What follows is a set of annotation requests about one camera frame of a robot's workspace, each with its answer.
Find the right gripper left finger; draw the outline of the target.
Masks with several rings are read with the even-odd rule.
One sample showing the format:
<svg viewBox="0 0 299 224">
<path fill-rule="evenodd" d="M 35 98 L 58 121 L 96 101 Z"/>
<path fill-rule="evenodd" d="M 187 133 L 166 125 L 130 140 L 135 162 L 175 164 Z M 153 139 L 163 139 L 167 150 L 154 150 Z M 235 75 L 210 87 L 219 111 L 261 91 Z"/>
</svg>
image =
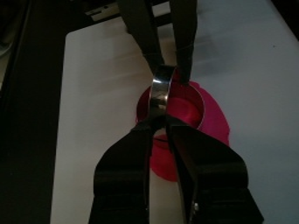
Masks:
<svg viewBox="0 0 299 224">
<path fill-rule="evenodd" d="M 107 149 L 94 176 L 88 224 L 150 224 L 150 157 L 165 118 L 146 118 Z"/>
</svg>

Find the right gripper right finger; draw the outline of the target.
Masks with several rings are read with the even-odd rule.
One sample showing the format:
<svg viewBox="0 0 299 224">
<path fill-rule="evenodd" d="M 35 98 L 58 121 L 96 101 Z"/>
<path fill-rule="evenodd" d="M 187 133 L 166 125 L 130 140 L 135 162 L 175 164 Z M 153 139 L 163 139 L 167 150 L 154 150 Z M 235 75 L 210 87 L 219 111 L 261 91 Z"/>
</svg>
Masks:
<svg viewBox="0 0 299 224">
<path fill-rule="evenodd" d="M 241 155 L 182 120 L 167 117 L 185 224 L 263 224 Z"/>
</svg>

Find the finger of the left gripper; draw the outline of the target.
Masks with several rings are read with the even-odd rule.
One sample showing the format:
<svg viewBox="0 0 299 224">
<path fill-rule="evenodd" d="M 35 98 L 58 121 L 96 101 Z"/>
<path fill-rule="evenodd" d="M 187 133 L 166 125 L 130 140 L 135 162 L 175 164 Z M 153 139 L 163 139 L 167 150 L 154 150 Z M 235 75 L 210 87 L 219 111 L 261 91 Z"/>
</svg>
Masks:
<svg viewBox="0 0 299 224">
<path fill-rule="evenodd" d="M 193 71 L 194 40 L 198 29 L 198 0 L 170 0 L 177 46 L 177 66 L 181 83 L 187 83 Z"/>
<path fill-rule="evenodd" d="M 155 26 L 155 15 L 149 0 L 116 0 L 126 27 L 139 45 L 151 71 L 165 63 Z"/>
</svg>

